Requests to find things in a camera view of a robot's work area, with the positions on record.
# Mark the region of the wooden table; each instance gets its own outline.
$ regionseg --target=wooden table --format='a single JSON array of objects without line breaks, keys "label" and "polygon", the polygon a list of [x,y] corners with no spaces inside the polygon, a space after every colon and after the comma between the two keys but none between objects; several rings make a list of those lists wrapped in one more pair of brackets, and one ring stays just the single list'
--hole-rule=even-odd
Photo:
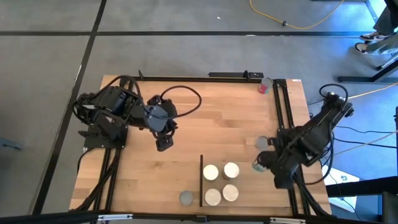
[{"label": "wooden table", "polygon": [[[102,86],[115,77],[104,76]],[[148,130],[129,128],[126,148],[121,154],[112,212],[292,215],[287,191],[275,189],[270,172],[259,173],[260,178],[268,180],[261,186],[261,197],[266,200],[264,207],[199,207],[200,155],[212,161],[251,163],[259,153],[254,147],[257,137],[276,136],[278,122],[272,91],[259,94],[255,83],[146,81],[138,84],[144,101],[170,86],[187,85],[201,94],[203,103],[196,112],[175,120],[178,129],[174,146],[165,152],[157,152],[155,139]],[[303,125],[309,117],[302,83],[287,80],[287,88],[294,124]],[[172,90],[165,97],[173,100],[178,113],[188,111],[198,103],[197,97],[184,89]],[[282,111],[287,124],[283,103]],[[95,149],[82,159],[70,208],[79,206],[97,184],[103,156],[104,149]],[[303,172],[306,182],[322,176],[319,163],[303,167]],[[104,208],[106,188],[100,208]],[[320,182],[308,189],[330,213],[325,184]],[[194,196],[193,203],[187,207],[179,202],[179,195],[184,190],[192,191]],[[296,188],[295,192],[299,212],[303,213],[300,191]]]}]

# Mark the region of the concrete floor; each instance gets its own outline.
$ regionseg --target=concrete floor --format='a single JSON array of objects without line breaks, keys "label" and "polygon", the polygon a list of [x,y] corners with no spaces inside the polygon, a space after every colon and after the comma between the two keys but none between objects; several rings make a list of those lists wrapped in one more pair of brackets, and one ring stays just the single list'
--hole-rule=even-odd
[{"label": "concrete floor", "polygon": [[[371,2],[380,13],[382,7],[377,1],[382,2]],[[0,30],[91,30],[100,2],[2,0]],[[253,0],[253,4],[262,12],[307,26],[330,12],[337,2]],[[312,30],[372,31],[373,24],[364,3],[345,2]],[[206,0],[201,4],[194,0],[108,1],[99,29],[292,30],[255,14],[248,1],[238,0]],[[29,212],[87,41],[88,37],[0,37],[0,136],[24,145],[21,151],[0,150],[0,216]],[[336,82],[336,76],[371,76],[375,74],[373,68],[388,59],[388,55],[357,54],[352,49],[356,42],[359,40],[327,37],[97,37],[80,92],[97,91],[103,75],[137,75],[138,69],[148,76],[202,77],[208,72],[247,69],[272,78],[302,79],[307,102],[311,103],[320,99],[319,87]],[[350,95],[382,87],[344,86]],[[393,87],[352,100],[355,115],[341,125],[363,131],[393,131],[397,98]],[[319,107],[312,105],[310,111],[316,113]],[[72,118],[45,212],[68,208],[83,145],[77,131],[84,128]],[[380,136],[345,129],[335,129],[335,134],[357,141]],[[395,143],[394,137],[380,142]],[[350,146],[336,143],[336,150]],[[363,147],[337,157],[333,167],[372,179],[396,175],[395,158],[393,150]]]}]

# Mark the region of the gray floor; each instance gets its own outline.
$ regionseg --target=gray floor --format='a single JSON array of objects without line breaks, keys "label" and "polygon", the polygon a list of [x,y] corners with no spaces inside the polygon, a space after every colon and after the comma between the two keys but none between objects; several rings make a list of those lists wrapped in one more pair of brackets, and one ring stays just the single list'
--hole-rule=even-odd
[{"label": "gray floor", "polygon": [[[248,1],[108,1],[100,30],[292,30],[252,12]],[[262,12],[307,26],[337,2],[253,0]],[[0,30],[91,30],[100,5],[89,1],[0,1]],[[375,7],[379,13],[380,6]],[[315,31],[367,31],[374,22],[364,3],[346,2]],[[88,37],[0,37],[0,136],[23,150],[0,150],[0,216],[29,212],[44,171]],[[327,37],[97,37],[80,92],[96,91],[106,74],[202,76],[208,72],[260,71],[302,79],[309,103],[338,75],[375,74],[388,56],[357,54],[352,38]],[[345,85],[350,95],[382,85]],[[352,100],[355,115],[341,125],[393,131],[396,87]],[[320,105],[310,111],[316,113]],[[44,211],[66,211],[83,145],[72,118]],[[370,141],[336,129],[336,137]],[[393,137],[381,144],[394,145]],[[352,145],[336,143],[336,150]],[[333,167],[372,179],[396,175],[396,152],[363,147],[336,157]]]}]

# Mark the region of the white cable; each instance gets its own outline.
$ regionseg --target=white cable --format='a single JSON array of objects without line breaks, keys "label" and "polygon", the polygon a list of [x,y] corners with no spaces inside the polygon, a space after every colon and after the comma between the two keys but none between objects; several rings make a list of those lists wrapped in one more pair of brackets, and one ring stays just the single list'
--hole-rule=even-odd
[{"label": "white cable", "polygon": [[341,152],[338,152],[338,153],[336,153],[334,156],[337,156],[338,154],[342,154],[342,153],[344,153],[344,152],[351,151],[351,150],[356,149],[356,148],[358,148],[358,147],[366,146],[366,145],[368,145],[368,144],[372,144],[372,143],[374,143],[374,142],[380,141],[380,140],[385,139],[386,137],[390,136],[391,134],[395,134],[395,133],[398,133],[398,130],[396,130],[396,131],[394,131],[393,133],[390,133],[390,134],[388,134],[388,135],[386,135],[386,136],[383,136],[383,137],[381,137],[381,138],[379,138],[379,139],[376,139],[376,140],[367,142],[367,143],[365,143],[365,144],[362,144],[362,145],[359,145],[359,146],[355,146],[355,147],[352,147],[352,148],[343,150],[343,151],[341,151]]}]

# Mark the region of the white cylinder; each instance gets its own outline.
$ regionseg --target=white cylinder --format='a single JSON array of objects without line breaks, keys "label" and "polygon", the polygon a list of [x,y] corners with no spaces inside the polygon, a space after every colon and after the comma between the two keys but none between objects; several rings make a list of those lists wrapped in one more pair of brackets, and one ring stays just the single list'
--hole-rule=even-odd
[{"label": "white cylinder", "polygon": [[239,175],[238,165],[233,162],[225,164],[222,175],[226,180],[235,179]]},{"label": "white cylinder", "polygon": [[216,189],[209,189],[205,194],[205,201],[210,206],[216,206],[221,202],[221,193]]},{"label": "white cylinder", "polygon": [[214,165],[207,165],[203,169],[203,177],[207,182],[212,182],[218,177],[218,169]]},{"label": "white cylinder", "polygon": [[238,199],[238,196],[239,196],[239,191],[234,185],[227,184],[223,188],[223,197],[225,198],[225,200],[229,202],[234,202],[236,199]]}]

